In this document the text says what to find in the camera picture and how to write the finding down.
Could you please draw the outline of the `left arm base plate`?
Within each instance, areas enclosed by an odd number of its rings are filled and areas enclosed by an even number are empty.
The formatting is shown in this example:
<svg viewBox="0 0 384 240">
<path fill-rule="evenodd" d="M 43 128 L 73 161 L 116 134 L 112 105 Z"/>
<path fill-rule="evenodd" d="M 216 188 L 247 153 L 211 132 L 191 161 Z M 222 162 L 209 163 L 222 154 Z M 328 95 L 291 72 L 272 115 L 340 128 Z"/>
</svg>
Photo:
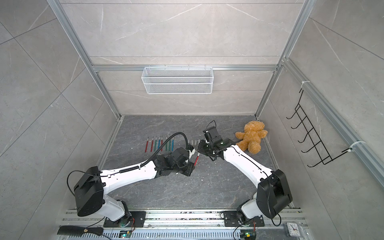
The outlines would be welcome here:
<svg viewBox="0 0 384 240">
<path fill-rule="evenodd" d="M 130 217 L 122 217 L 121 219 L 113 222 L 106 219 L 104 222 L 104 228 L 130 228 L 132 225 L 135 227 L 142 228 L 146 220 L 146 211 L 133 211 L 130 212 Z"/>
</svg>

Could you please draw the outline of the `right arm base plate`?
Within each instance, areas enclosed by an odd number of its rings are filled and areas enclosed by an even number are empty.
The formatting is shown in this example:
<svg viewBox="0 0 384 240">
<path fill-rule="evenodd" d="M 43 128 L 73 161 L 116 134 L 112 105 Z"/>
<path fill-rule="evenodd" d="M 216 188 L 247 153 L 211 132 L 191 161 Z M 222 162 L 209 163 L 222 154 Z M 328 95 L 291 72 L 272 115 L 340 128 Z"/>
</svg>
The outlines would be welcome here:
<svg viewBox="0 0 384 240">
<path fill-rule="evenodd" d="M 255 225 L 256 227 L 264 227 L 263 216 L 256 216 L 252 219 L 248 219 L 240 211 L 223 211 L 221 212 L 221 218 L 224 220 L 226 227 L 239 227 L 240 225 Z"/>
</svg>

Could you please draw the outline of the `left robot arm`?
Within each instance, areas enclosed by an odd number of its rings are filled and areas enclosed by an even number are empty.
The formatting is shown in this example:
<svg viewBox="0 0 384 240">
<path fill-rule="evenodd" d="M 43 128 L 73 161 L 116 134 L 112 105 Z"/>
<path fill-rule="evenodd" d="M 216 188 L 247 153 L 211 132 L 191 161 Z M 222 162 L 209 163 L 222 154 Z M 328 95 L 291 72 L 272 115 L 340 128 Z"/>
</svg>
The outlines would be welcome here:
<svg viewBox="0 0 384 240">
<path fill-rule="evenodd" d="M 196 152 L 191 144 L 186 143 L 184 148 L 164 154 L 160 154 L 160 151 L 157 149 L 150 158 L 139 164 L 113 170 L 100 170 L 95 166 L 82 172 L 82 177 L 70 189 L 76 200 L 77 215 L 86 217 L 97 214 L 113 222 L 130 218 L 127 204 L 110 197 L 110 192 L 171 173 L 180 173 L 187 177 L 191 175 L 195 168 L 192 156 Z"/>
</svg>

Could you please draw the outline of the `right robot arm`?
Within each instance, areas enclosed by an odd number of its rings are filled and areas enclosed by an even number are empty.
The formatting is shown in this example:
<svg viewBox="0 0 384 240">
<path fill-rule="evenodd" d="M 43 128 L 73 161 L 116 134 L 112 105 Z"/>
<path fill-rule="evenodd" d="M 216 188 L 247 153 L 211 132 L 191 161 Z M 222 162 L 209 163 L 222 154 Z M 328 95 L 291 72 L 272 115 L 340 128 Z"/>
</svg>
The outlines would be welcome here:
<svg viewBox="0 0 384 240">
<path fill-rule="evenodd" d="M 292 201 L 287 177 L 281 170 L 273 171 L 248 156 L 230 139 L 223 139 L 216 126 L 208 124 L 203 131 L 198 152 L 215 161 L 218 157 L 240 170 L 257 187 L 253 198 L 241 204 L 236 211 L 240 225 L 255 217 L 273 219 Z"/>
</svg>

